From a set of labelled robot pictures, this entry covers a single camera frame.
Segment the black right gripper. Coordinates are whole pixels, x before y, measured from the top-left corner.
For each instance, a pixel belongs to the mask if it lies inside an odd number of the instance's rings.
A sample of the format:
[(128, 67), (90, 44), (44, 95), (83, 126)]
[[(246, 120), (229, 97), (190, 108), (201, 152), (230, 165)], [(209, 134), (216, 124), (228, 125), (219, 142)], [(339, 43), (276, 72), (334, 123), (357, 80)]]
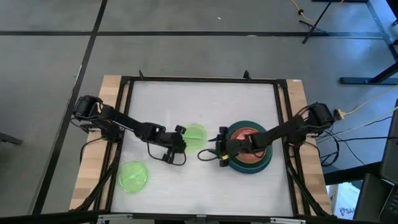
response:
[[(228, 135), (228, 127), (221, 126), (219, 128), (220, 139), (226, 139)], [(225, 151), (227, 155), (220, 157), (220, 167), (229, 166), (229, 156), (236, 156), (239, 153), (247, 153), (249, 151), (248, 139), (228, 139), (225, 143)]]

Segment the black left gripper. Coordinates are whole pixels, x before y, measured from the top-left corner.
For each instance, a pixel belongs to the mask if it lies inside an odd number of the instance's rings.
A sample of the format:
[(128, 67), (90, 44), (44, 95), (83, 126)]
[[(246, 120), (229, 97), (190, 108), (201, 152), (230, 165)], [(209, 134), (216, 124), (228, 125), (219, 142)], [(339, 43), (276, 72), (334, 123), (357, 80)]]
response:
[(185, 134), (186, 128), (176, 125), (175, 132), (165, 132), (159, 135), (159, 145), (167, 148), (167, 152), (162, 156), (166, 163), (173, 163), (175, 153), (180, 153), (180, 135)]

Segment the translucent green plastic plate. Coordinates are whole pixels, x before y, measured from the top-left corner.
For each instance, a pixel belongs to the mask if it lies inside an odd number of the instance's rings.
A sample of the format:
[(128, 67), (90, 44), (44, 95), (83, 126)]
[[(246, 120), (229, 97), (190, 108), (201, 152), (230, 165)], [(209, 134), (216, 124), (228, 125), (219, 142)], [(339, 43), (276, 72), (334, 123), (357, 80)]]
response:
[(186, 143), (186, 151), (199, 151), (204, 149), (207, 142), (206, 129), (200, 124), (189, 124), (185, 127), (183, 140)]
[(118, 184), (127, 193), (134, 194), (141, 191), (149, 178), (149, 171), (144, 163), (131, 161), (124, 164), (118, 174)]

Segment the large dark teal plate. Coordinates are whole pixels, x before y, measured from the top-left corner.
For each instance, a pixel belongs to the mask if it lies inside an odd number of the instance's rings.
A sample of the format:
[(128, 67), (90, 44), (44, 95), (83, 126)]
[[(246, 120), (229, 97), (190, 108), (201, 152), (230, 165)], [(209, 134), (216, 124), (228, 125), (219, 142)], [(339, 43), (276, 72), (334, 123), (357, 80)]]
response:
[(266, 149), (254, 154), (241, 153), (229, 159), (229, 166), (243, 174), (255, 174), (269, 165), (272, 155), (272, 149)]

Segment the large teal green plate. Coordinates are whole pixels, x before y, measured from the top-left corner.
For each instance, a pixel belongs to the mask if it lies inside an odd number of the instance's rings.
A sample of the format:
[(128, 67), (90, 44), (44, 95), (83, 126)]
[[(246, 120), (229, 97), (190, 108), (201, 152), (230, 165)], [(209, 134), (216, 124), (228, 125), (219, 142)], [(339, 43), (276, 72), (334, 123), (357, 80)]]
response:
[(243, 127), (254, 128), (254, 129), (258, 130), (258, 132), (265, 132), (266, 131), (260, 124), (257, 124), (257, 123), (255, 123), (253, 121), (238, 121), (238, 122), (232, 124), (228, 128), (227, 138), (228, 139), (235, 139), (234, 136), (233, 136), (234, 132), (237, 129), (243, 128)]

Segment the white table mat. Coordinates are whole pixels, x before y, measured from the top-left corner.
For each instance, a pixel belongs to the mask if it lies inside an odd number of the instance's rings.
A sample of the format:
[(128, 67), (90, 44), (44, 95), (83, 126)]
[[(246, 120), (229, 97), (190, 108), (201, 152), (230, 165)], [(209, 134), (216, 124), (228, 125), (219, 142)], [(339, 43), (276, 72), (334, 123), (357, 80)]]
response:
[(272, 145), (269, 165), (256, 174), (220, 167), (209, 149), (221, 126), (253, 121), (266, 129), (279, 124), (274, 87), (236, 83), (135, 82), (130, 117), (165, 126), (200, 124), (207, 132), (204, 149), (176, 155), (170, 165), (162, 147), (147, 145), (127, 132), (121, 164), (140, 161), (149, 171), (138, 193), (116, 186), (113, 212), (205, 215), (290, 216), (292, 206), (282, 142)]

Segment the white printed cardboard box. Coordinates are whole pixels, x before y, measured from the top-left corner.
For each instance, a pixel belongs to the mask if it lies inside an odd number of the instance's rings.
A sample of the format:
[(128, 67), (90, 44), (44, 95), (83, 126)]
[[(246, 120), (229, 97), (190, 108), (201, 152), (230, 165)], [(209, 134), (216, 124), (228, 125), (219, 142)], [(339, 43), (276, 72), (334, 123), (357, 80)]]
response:
[(349, 182), (327, 185), (326, 191), (330, 199), (331, 210), (335, 216), (352, 220), (360, 190)]

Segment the black tripod stand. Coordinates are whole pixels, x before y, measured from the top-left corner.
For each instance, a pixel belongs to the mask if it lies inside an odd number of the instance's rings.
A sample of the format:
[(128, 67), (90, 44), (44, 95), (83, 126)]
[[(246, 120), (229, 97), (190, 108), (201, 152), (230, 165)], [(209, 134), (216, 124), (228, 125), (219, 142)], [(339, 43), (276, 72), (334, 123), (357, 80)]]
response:
[(310, 24), (305, 21), (299, 20), (299, 23), (304, 24), (309, 28), (308, 33), (306, 34), (306, 36), (304, 37), (304, 39), (302, 41), (302, 44), (306, 44), (307, 41), (309, 40), (309, 38), (311, 38), (311, 37), (327, 37), (327, 36), (329, 36), (329, 33), (327, 31), (318, 28), (318, 24), (321, 21), (321, 19), (323, 18), (323, 16), (325, 15), (325, 13), (327, 12), (330, 5), (331, 5), (331, 1), (326, 5), (326, 7), (324, 8), (324, 10), (322, 11), (322, 13), (320, 14), (320, 16), (318, 17), (318, 19), (315, 21), (314, 24)]

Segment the black case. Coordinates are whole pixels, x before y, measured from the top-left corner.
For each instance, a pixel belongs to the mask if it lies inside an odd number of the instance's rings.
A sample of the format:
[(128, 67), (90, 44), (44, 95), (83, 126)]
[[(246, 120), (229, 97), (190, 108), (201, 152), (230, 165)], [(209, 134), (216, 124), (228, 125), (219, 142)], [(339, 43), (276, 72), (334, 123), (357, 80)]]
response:
[(377, 224), (398, 224), (398, 185), (366, 174), (353, 219)]

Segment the grey furniture leg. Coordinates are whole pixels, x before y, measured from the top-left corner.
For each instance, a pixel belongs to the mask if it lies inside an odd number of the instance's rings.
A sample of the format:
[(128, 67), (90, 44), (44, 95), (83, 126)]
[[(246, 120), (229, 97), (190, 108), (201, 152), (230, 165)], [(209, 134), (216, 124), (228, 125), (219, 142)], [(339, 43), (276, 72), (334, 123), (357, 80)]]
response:
[(0, 142), (8, 142), (18, 146), (22, 144), (23, 140), (0, 132)]

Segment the dark grey monitor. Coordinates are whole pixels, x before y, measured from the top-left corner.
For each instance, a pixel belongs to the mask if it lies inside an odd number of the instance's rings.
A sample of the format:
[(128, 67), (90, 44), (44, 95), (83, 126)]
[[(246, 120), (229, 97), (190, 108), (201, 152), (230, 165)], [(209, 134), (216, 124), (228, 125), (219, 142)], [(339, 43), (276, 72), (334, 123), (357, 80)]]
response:
[(398, 185), (398, 100), (392, 115), (386, 146), (381, 161), (380, 176)]

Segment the black metal table frame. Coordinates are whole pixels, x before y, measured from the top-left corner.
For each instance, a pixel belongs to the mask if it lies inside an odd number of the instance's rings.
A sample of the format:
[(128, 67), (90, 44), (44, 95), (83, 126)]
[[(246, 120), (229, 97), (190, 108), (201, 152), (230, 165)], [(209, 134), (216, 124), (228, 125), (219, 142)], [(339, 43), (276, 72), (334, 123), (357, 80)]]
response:
[[(103, 78), (98, 96), (105, 102), (124, 112), (128, 111), (129, 99), (132, 97), (135, 82), (182, 82), (182, 83), (236, 83), (272, 85), (278, 89), (277, 109), (285, 118), (296, 113), (307, 102), (301, 80), (294, 79), (250, 79), (243, 78), (200, 78), (200, 77), (134, 77), (106, 75)], [(290, 158), (294, 169), (298, 172), (302, 183), (311, 193), (319, 207), (327, 214), (331, 213), (331, 205), (326, 193), (323, 171), (315, 158), (315, 142), (311, 140), (301, 149), (290, 148)], [(110, 166), (110, 160), (121, 153), (120, 143), (108, 143), (105, 140), (93, 143), (83, 154), (83, 164), (79, 169), (75, 184), (71, 208), (77, 208), (78, 202), (94, 190), (95, 184), (104, 176)]]

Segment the black overhead frame beam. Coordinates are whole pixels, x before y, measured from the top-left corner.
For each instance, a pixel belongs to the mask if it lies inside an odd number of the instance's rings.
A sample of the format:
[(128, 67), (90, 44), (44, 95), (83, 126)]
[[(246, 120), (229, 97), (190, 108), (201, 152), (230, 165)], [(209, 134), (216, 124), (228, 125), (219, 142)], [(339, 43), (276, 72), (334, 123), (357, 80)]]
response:
[(14, 217), (0, 217), (0, 224), (79, 224), (113, 219), (148, 219), (148, 220), (186, 220), (194, 222), (261, 222), (293, 224), (398, 224), (398, 219), (388, 222), (370, 222), (364, 220), (347, 220), (334, 216), (294, 215), (282, 216), (242, 216), (242, 215), (192, 215), (192, 214), (161, 214), (161, 213), (111, 213), (107, 210), (78, 211), (62, 213), (45, 213)]

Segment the dark blue desk frame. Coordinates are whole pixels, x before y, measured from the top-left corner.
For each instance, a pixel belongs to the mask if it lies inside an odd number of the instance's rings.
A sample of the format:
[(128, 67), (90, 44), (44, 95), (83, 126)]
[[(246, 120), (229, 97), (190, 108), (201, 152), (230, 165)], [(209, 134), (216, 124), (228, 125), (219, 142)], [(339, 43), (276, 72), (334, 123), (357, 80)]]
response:
[(338, 82), (342, 85), (398, 85), (398, 78), (392, 77), (398, 73), (398, 52), (394, 48), (394, 44), (384, 29), (370, 0), (345, 0), (345, 2), (365, 3), (367, 5), (395, 62), (375, 77), (340, 77)]

